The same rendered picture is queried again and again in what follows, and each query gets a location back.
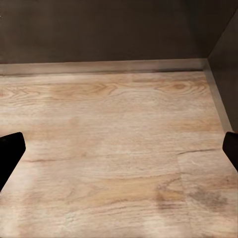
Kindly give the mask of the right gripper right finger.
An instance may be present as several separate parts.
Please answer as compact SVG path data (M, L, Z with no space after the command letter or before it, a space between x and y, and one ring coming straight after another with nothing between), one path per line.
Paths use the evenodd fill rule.
M227 132L222 149L238 172L238 133Z

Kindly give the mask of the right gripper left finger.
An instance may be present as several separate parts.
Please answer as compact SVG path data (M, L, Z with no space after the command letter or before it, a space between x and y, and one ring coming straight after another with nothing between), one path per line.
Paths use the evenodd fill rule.
M25 151L21 132L0 138L0 192Z

